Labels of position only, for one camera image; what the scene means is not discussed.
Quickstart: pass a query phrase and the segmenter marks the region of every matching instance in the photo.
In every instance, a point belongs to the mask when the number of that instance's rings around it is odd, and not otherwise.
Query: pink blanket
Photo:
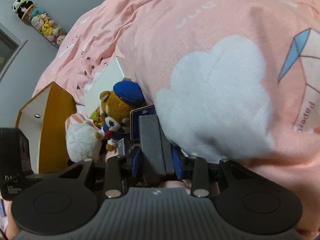
[[[42,75],[78,104],[114,56],[187,154],[222,156],[294,191],[320,232],[320,0],[106,0]]]

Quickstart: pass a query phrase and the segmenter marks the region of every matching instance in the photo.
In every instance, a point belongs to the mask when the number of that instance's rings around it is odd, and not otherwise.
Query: white stuffed animal
[[[102,147],[101,139],[95,136],[97,129],[90,121],[72,123],[66,131],[67,151],[70,160],[77,163],[86,158],[98,161]]]

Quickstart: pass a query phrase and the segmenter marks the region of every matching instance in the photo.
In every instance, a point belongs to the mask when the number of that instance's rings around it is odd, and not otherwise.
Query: plush ear
[[[107,98],[110,96],[111,94],[111,91],[103,91],[101,94],[100,94],[100,100],[101,102],[105,102],[107,100]]]

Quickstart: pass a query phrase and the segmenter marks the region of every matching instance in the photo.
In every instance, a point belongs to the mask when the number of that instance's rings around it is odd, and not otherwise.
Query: open box
[[[53,173],[67,167],[65,120],[74,113],[73,97],[55,82],[20,109],[15,127],[29,140],[34,173]]]

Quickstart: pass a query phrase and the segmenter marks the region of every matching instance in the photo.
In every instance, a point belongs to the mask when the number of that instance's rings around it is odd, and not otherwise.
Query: navy blue card
[[[139,140],[139,116],[141,115],[150,115],[156,114],[155,106],[145,106],[139,109],[132,110],[130,113],[130,140],[137,141]]]

